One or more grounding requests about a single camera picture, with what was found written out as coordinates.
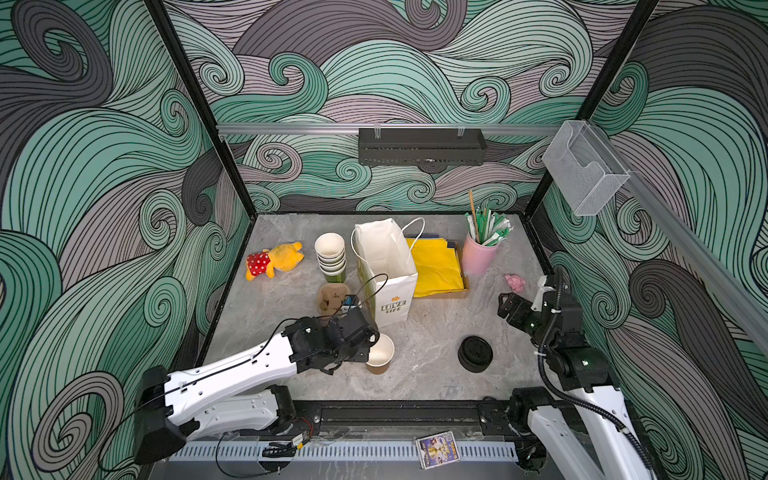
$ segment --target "yellow paper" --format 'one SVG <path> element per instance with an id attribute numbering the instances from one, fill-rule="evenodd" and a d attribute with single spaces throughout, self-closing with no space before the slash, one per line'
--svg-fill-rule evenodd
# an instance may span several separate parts
<path id="1" fill-rule="evenodd" d="M 413 243 L 413 239 L 406 240 L 408 245 Z M 447 246 L 448 242 L 443 238 L 425 238 L 416 242 L 411 254 L 419 278 L 413 296 L 465 290 L 456 252 Z"/>

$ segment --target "pink toy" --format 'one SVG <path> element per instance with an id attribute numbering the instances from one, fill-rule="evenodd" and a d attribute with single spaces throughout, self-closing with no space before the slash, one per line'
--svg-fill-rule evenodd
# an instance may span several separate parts
<path id="1" fill-rule="evenodd" d="M 504 280 L 507 280 L 507 285 L 509 285 L 509 288 L 512 289 L 513 293 L 517 293 L 518 295 L 520 293 L 523 293 L 523 287 L 525 286 L 525 279 L 520 277 L 519 275 L 513 274 L 510 275 L 507 273 L 504 275 Z"/>

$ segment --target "black cup lid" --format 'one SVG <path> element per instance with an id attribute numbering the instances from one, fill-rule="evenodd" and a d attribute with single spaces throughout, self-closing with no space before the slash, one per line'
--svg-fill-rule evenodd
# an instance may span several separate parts
<path id="1" fill-rule="evenodd" d="M 479 336 L 468 336 L 458 348 L 458 362 L 470 372 L 480 373 L 493 360 L 491 346 Z"/>

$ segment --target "teddy bear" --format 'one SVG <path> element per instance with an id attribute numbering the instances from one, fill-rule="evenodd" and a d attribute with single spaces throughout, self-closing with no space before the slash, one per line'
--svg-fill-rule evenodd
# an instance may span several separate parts
<path id="1" fill-rule="evenodd" d="M 290 272 L 304 258 L 304 254 L 299 250 L 301 250 L 301 242 L 284 243 L 272 250 L 249 255 L 245 261 L 245 277 L 250 282 L 265 272 L 269 278 L 274 278 L 276 268 L 281 272 Z"/>

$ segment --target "patterned wall panel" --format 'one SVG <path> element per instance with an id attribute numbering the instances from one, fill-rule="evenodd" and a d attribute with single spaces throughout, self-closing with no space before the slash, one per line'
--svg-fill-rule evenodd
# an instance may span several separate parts
<path id="1" fill-rule="evenodd" d="M 594 120 L 768 311 L 768 5 L 711 3 L 651 19 Z M 765 479 L 768 360 L 684 252 L 623 190 L 577 218 L 552 187 L 535 223 L 669 476 Z"/>
<path id="2" fill-rule="evenodd" d="M 2 2 L 0 64 L 0 464 L 135 477 L 108 433 L 191 366 L 248 219 L 141 0 Z"/>
<path id="3" fill-rule="evenodd" d="M 220 122 L 559 124 L 576 115 L 634 5 L 166 0 Z M 522 210 L 549 140 L 490 137 L 487 164 L 423 170 L 360 167 L 356 137 L 229 142 L 259 210 L 450 211 L 468 209 L 469 189 L 483 206 Z"/>

